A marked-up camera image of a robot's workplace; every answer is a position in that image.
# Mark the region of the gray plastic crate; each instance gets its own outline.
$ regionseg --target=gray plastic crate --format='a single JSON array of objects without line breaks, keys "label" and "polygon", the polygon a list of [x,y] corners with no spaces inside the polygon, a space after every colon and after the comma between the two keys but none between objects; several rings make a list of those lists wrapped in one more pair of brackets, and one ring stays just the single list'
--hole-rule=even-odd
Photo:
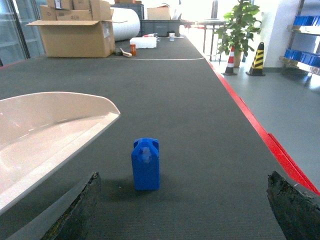
[{"label": "gray plastic crate", "polygon": [[139,3],[115,3],[111,5],[112,8],[119,8],[119,9],[132,9],[133,11],[138,14],[138,17],[141,20],[145,19],[145,7],[143,4]]},{"label": "gray plastic crate", "polygon": [[177,37],[180,36],[180,26],[190,25],[190,22],[180,20],[142,20],[142,35],[158,33],[159,37],[166,37],[168,32],[175,32]]}]

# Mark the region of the red edge strip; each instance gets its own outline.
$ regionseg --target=red edge strip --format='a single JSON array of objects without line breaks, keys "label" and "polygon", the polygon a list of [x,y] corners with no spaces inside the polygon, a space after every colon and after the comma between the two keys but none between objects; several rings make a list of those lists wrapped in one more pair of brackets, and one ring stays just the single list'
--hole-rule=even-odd
[{"label": "red edge strip", "polygon": [[12,65],[15,65],[15,64],[18,64],[18,63],[22,63],[24,61],[26,61],[27,59],[24,59],[24,60],[20,60],[20,61],[16,61],[16,62],[13,62],[13,63],[10,63],[10,64],[7,64],[7,65],[4,65],[4,66],[0,66],[0,70],[1,69],[4,69],[6,67],[9,67],[9,66],[12,66]]},{"label": "red edge strip", "polygon": [[254,127],[256,132],[259,134],[259,136],[262,138],[264,143],[267,145],[267,147],[273,153],[275,158],[278,160],[280,165],[289,175],[289,177],[292,178],[294,181],[298,182],[299,184],[303,185],[307,189],[320,195],[320,192],[317,190],[317,188],[312,184],[312,182],[308,179],[308,177],[304,174],[304,172],[298,167],[295,161],[289,156],[289,154],[281,146],[281,144],[277,141],[277,139],[271,133],[267,133],[267,131],[262,127],[262,125],[258,122],[258,120],[255,118],[253,113],[247,107],[245,102],[232,89],[232,87],[228,84],[225,78],[215,70],[214,66],[211,64],[209,60],[207,60],[207,62],[209,63],[210,67],[212,68],[214,73],[217,75],[217,77],[219,78],[219,80],[221,81],[225,89],[231,95],[235,103],[244,113],[245,117],[249,120],[249,122]]}]

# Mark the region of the box flap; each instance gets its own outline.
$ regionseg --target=box flap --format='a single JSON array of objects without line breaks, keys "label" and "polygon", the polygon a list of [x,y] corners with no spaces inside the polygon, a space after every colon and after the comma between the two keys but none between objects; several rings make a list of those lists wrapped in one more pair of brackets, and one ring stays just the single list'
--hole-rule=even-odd
[{"label": "box flap", "polygon": [[93,26],[99,21],[43,21],[37,20],[27,24],[27,26]]},{"label": "box flap", "polygon": [[163,5],[154,5],[152,7],[148,7],[148,9],[158,9],[158,8],[169,8],[170,6],[166,3],[163,3]]}]

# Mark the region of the white foam roll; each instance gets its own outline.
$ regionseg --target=white foam roll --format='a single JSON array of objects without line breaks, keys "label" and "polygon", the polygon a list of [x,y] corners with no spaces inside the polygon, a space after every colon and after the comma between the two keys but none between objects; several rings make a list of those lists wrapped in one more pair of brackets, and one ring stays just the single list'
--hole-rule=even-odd
[{"label": "white foam roll", "polygon": [[113,22],[113,34],[115,41],[127,40],[136,37],[140,31],[140,19],[132,9],[112,7],[114,9],[112,19],[125,19],[126,22]]}]

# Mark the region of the gray floor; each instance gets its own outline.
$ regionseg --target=gray floor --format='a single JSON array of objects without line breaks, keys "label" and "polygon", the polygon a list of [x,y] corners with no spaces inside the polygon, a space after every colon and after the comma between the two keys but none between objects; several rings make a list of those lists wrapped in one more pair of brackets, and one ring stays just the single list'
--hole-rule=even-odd
[{"label": "gray floor", "polygon": [[[249,59],[224,78],[267,132],[273,134],[311,182],[320,190],[320,77],[305,72],[248,76]],[[226,63],[213,62],[221,73]]]}]

